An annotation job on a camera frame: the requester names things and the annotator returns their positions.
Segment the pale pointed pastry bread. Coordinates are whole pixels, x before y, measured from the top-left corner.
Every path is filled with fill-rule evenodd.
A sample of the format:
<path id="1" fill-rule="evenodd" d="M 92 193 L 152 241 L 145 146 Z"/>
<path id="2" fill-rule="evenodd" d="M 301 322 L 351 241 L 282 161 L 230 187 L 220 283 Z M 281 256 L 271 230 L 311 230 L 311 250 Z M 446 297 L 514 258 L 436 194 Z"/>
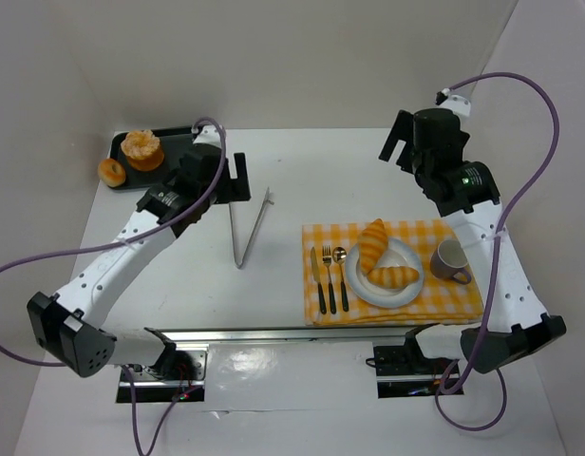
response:
<path id="1" fill-rule="evenodd" d="M 388 248 L 386 227 L 381 218 L 370 223 L 360 234 L 357 242 L 360 271 L 363 275 L 371 272 Z"/>

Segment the striped golden bread roll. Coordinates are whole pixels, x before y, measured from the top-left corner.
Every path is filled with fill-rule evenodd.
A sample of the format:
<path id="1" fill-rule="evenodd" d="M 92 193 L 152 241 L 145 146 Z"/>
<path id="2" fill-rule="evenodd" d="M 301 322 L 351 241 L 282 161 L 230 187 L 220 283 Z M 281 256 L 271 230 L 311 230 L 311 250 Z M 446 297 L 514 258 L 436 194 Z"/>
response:
<path id="1" fill-rule="evenodd" d="M 382 289 L 400 290 L 417 282 L 420 273 L 408 266 L 380 267 L 367 274 L 367 280 Z"/>

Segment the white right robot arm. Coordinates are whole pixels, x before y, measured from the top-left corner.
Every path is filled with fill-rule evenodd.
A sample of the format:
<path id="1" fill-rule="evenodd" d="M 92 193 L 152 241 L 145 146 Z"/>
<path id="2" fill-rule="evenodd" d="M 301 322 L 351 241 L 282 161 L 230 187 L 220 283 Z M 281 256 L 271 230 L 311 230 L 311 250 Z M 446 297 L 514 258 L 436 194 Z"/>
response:
<path id="1" fill-rule="evenodd" d="M 523 271 L 503 218 L 508 207 L 491 171 L 463 157 L 470 136 L 462 119 L 468 113 L 467 100 L 455 104 L 446 95 L 432 108 L 399 111 L 379 158 L 388 162 L 396 144 L 404 145 L 397 165 L 414 177 L 452 229 L 483 302 L 480 323 L 408 332 L 408 358 L 465 360 L 488 373 L 538 352 L 567 328 L 561 316 L 547 312 Z"/>

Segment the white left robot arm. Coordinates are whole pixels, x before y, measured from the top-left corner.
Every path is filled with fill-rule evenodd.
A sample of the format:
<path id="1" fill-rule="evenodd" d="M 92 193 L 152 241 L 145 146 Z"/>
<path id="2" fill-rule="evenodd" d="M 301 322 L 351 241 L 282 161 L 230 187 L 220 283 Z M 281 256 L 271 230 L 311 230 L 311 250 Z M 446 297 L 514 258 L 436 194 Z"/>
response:
<path id="1" fill-rule="evenodd" d="M 194 129 L 178 168 L 138 201 L 116 248 L 104 251 L 52 295 L 37 293 L 28 302 L 38 344 L 82 378 L 107 365 L 141 366 L 163 378 L 190 361 L 159 330 L 113 334 L 102 326 L 142 270 L 212 205 L 251 197 L 243 154 L 235 156 L 235 178 L 227 169 L 224 129 L 207 119 Z"/>

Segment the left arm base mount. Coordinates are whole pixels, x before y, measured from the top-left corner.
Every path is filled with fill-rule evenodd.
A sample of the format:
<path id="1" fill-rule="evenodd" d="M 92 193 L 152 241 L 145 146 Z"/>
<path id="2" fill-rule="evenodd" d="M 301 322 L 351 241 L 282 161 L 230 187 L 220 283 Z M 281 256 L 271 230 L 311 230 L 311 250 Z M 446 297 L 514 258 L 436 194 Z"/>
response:
<path id="1" fill-rule="evenodd" d="M 208 361 L 207 344 L 182 344 L 177 347 L 174 364 L 166 374 L 141 365 L 131 365 L 136 401 L 140 404 L 203 402 Z"/>

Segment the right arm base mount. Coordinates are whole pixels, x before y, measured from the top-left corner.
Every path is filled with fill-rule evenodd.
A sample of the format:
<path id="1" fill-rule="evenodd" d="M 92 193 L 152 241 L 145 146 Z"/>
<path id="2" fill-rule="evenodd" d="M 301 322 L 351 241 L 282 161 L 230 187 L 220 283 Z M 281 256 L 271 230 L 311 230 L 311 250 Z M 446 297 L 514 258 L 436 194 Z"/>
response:
<path id="1" fill-rule="evenodd" d="M 405 345 L 374 343 L 365 364 L 376 375 L 379 399 L 434 396 L 441 384 L 447 358 L 425 358 Z"/>

